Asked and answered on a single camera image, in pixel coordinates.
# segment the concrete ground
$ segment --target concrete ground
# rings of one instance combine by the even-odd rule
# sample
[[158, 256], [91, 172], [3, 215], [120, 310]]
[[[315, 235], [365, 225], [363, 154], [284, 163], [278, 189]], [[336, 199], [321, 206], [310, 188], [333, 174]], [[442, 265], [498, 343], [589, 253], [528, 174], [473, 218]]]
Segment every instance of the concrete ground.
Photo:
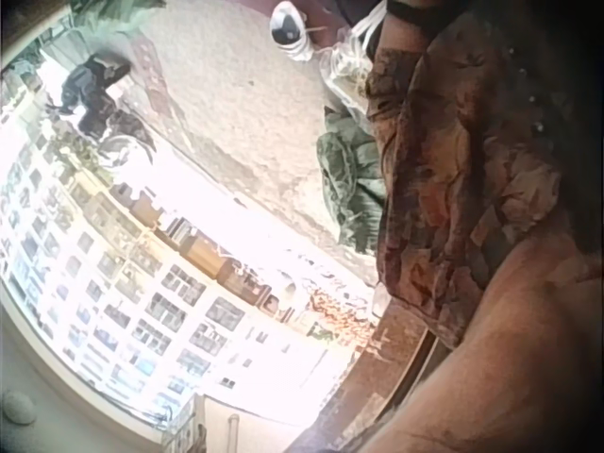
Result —
[[127, 103], [151, 126], [229, 190], [376, 283], [374, 259], [336, 244], [323, 202], [315, 144], [326, 89], [317, 61], [281, 54], [267, 17], [223, 0], [171, 0], [138, 33], [87, 41], [132, 61]]

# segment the ground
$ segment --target ground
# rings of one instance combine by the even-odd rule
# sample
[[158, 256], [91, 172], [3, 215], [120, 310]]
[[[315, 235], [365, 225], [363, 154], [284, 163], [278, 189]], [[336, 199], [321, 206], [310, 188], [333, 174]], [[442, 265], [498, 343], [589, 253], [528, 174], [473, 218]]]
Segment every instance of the ground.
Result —
[[316, 140], [317, 61], [290, 61], [268, 18], [221, 0], [172, 0], [130, 37], [91, 40], [133, 62], [128, 103], [235, 193], [245, 193], [370, 284], [375, 261], [336, 244]]

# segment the brown floral dress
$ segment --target brown floral dress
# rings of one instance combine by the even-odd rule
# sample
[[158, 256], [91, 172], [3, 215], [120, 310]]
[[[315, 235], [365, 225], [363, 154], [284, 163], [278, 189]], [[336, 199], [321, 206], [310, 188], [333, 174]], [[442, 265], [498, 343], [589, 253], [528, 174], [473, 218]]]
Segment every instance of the brown floral dress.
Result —
[[[388, 192], [380, 280], [450, 347], [499, 264], [558, 205], [599, 247], [601, 189], [587, 173], [601, 172], [601, 141], [564, 49], [532, 17], [522, 0], [475, 2], [422, 55], [378, 50], [367, 83]], [[582, 173], [592, 182], [575, 183]]]

